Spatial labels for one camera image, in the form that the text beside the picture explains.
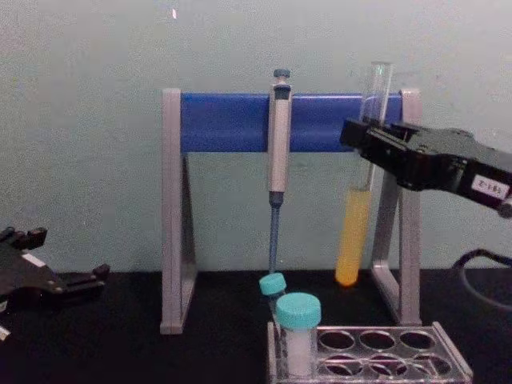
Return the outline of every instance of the pipette stand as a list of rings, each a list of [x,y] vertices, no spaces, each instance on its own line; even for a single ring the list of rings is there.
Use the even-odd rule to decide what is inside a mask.
[[[422,104],[418,90],[402,90],[402,120],[419,124]],[[390,271],[388,257],[398,204],[399,281]],[[400,326],[419,326],[419,271],[422,254],[422,208],[419,192],[401,188],[384,173],[375,227],[371,273]]]
[[[404,96],[390,95],[386,122],[402,120]],[[268,108],[268,94],[162,92],[161,334],[183,332],[197,274],[186,154],[266,152]],[[353,151],[339,137],[360,108],[360,94],[295,94],[290,152]]]

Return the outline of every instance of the rack hole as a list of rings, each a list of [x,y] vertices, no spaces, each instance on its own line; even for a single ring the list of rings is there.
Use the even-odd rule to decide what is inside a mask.
[[[362,371],[362,364],[359,360],[344,354],[328,358],[324,362],[324,367],[339,376],[355,376]]]
[[[370,359],[370,368],[384,376],[401,376],[407,372],[407,365],[403,360],[392,354],[378,354]]]
[[[405,332],[400,335],[400,341],[416,350],[428,350],[435,346],[434,339],[423,332]]]
[[[394,340],[390,334],[381,330],[370,330],[359,336],[364,346],[372,350],[388,350],[394,346]]]
[[[436,354],[419,354],[414,360],[421,365],[430,376],[441,376],[451,371],[451,365]]]
[[[430,372],[428,371],[428,369],[422,366],[421,364],[413,364],[413,367],[419,370],[422,374],[430,376]]]
[[[346,350],[354,345],[354,338],[347,332],[325,332],[320,336],[320,343],[334,350]]]

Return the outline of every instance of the cable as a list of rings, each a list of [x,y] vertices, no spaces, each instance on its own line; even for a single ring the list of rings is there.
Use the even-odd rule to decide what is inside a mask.
[[[507,312],[512,312],[512,305],[509,304],[503,304],[502,302],[498,302],[496,300],[493,300],[492,298],[488,298],[487,296],[484,296],[480,292],[478,292],[473,286],[470,284],[470,282],[467,279],[466,276],[466,268],[464,268],[464,265],[468,263],[469,260],[472,260],[474,258],[488,258],[494,262],[497,262],[499,264],[503,264],[504,266],[512,267],[512,258],[508,258],[506,256],[501,256],[500,254],[495,254],[493,252],[490,252],[488,250],[472,250],[463,256],[459,260],[456,261],[456,263],[453,265],[452,268],[458,270],[459,277],[462,281],[462,284],[467,289],[467,291],[472,294],[474,297],[476,297],[478,300],[486,303],[489,306],[493,306],[494,308],[497,308],[499,310],[504,310]]]

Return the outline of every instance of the white liquid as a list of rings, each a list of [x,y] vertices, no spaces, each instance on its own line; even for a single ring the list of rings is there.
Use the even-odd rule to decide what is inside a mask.
[[[288,353],[288,373],[295,376],[311,376],[311,331],[296,330],[286,332]]]

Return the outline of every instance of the gray stand leg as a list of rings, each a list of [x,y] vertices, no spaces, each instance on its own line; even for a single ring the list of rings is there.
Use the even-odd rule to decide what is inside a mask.
[[[418,90],[402,90],[402,120],[418,124],[422,104]],[[400,283],[390,271],[388,257],[398,203]],[[372,253],[372,275],[394,319],[401,326],[419,326],[419,271],[422,254],[422,212],[419,192],[397,185],[384,173]]]
[[[181,153],[181,92],[162,92],[162,323],[181,334],[196,276],[186,158]]]

